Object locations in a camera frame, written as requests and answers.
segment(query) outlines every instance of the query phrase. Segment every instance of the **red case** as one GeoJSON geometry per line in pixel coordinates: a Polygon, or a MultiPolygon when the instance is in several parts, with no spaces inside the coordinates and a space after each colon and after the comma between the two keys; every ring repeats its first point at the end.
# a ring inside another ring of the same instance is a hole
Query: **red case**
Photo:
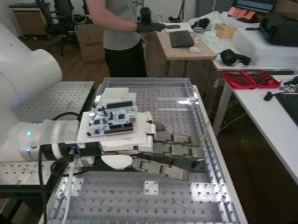
{"type": "Polygon", "coordinates": [[[256,83],[255,81],[249,78],[249,76],[245,74],[243,71],[223,71],[221,72],[227,82],[231,84],[232,88],[235,89],[255,89],[256,88],[256,83]],[[245,81],[248,82],[248,85],[241,84],[233,79],[233,76],[241,76],[244,77],[245,81]]]}
{"type": "Polygon", "coordinates": [[[245,72],[245,74],[248,75],[248,77],[252,79],[252,81],[255,82],[256,87],[257,87],[259,89],[277,89],[277,88],[281,87],[281,82],[279,82],[268,72],[265,72],[265,71],[257,71],[257,70],[247,70],[247,71],[244,71],[244,72],[245,72]],[[259,84],[259,83],[255,81],[255,79],[253,79],[253,77],[252,77],[253,75],[251,75],[249,72],[260,72],[260,73],[261,73],[260,75],[261,75],[265,79],[272,78],[272,80],[268,80],[267,84],[259,84]]]}

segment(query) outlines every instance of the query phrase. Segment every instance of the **person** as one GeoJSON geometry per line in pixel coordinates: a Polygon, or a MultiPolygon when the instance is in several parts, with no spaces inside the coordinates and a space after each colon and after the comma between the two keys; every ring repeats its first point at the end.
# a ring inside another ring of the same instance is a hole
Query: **person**
{"type": "Polygon", "coordinates": [[[147,77],[142,33],[162,31],[164,24],[136,22],[134,0],[88,0],[95,24],[104,27],[106,61],[112,77],[147,77]]]}

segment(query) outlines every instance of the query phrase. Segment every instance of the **keyboard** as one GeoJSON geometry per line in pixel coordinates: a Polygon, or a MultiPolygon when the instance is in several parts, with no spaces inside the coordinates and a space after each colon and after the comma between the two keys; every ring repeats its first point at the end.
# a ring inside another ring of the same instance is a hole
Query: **keyboard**
{"type": "Polygon", "coordinates": [[[172,32],[170,35],[173,48],[189,48],[195,45],[189,31],[172,32]]]}
{"type": "Polygon", "coordinates": [[[276,94],[276,97],[298,126],[298,94],[276,94]]]}

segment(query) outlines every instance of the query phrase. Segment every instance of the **circuit board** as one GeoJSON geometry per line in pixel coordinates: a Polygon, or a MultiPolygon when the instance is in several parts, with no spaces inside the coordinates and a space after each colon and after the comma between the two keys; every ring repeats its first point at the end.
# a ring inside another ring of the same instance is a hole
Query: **circuit board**
{"type": "Polygon", "coordinates": [[[134,102],[107,104],[90,113],[88,137],[99,137],[134,131],[138,107],[134,102]]]}

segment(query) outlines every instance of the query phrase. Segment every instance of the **monitor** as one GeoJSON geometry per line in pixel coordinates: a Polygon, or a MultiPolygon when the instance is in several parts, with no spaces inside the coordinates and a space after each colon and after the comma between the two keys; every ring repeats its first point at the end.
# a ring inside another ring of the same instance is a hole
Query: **monitor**
{"type": "Polygon", "coordinates": [[[275,10],[277,0],[235,0],[233,6],[256,12],[269,13],[275,10]]]}

